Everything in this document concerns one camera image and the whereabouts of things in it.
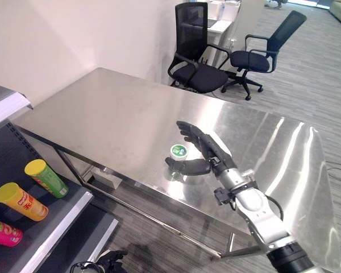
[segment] reflective table surface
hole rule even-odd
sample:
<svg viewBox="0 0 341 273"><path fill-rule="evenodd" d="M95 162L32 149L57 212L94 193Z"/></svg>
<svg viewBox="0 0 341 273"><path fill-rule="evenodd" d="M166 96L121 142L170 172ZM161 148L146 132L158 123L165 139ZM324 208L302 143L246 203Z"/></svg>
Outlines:
<svg viewBox="0 0 341 273"><path fill-rule="evenodd" d="M218 206L213 174L179 177L164 159L185 144L176 121L214 131L240 171L255 170L261 191L284 210L284 222L309 257L341 271L330 183L317 130L279 117L181 89L98 68L18 118L15 123L61 150L97 163L249 234L229 206Z"/></svg>

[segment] mesh backrest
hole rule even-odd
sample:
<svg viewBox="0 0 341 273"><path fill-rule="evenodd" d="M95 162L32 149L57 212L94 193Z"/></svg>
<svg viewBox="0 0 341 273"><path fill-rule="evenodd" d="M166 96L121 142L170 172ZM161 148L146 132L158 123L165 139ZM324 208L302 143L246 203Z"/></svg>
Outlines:
<svg viewBox="0 0 341 273"><path fill-rule="evenodd" d="M207 47L207 3L176 6L177 53L198 61Z"/></svg>
<svg viewBox="0 0 341 273"><path fill-rule="evenodd" d="M283 44L307 19L303 14L292 11L268 39L267 50L279 51Z"/></svg>

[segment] red can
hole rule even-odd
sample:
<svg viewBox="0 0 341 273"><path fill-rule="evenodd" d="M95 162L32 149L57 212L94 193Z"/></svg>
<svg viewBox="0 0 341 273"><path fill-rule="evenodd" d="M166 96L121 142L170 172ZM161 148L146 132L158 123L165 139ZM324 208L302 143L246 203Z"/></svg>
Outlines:
<svg viewBox="0 0 341 273"><path fill-rule="evenodd" d="M23 238L23 232L0 222L0 245L16 246Z"/></svg>

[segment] chair seat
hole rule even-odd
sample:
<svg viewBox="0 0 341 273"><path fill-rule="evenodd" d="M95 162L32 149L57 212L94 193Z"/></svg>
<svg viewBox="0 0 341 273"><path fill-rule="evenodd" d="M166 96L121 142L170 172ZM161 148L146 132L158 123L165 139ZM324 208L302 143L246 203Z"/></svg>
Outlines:
<svg viewBox="0 0 341 273"><path fill-rule="evenodd" d="M198 71L190 80L189 86L198 93L208 93L224 85L227 81L227 75L223 71L206 64L198 63ZM194 72L194 66L187 64L176 70L173 78L179 82L186 82Z"/></svg>
<svg viewBox="0 0 341 273"><path fill-rule="evenodd" d="M248 69L248 51L235 51L231 54L230 60L233 67ZM261 54L250 53L249 70L266 72L269 70L267 58Z"/></svg>

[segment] can lid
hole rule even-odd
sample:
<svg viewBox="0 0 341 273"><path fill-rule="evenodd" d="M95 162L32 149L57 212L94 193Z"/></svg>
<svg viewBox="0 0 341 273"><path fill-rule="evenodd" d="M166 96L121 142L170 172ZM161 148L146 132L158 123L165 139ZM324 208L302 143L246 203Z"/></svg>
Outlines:
<svg viewBox="0 0 341 273"><path fill-rule="evenodd" d="M25 166L24 172L29 176L36 176L44 171L46 165L43 159L35 159Z"/></svg>
<svg viewBox="0 0 341 273"><path fill-rule="evenodd" d="M5 203L6 201L12 199L19 189L19 185L14 182L6 183L0 187L0 202Z"/></svg>
<svg viewBox="0 0 341 273"><path fill-rule="evenodd" d="M171 158L173 158L174 160L185 160L187 158L187 148L181 144L176 144L173 145L170 148L170 156Z"/></svg>

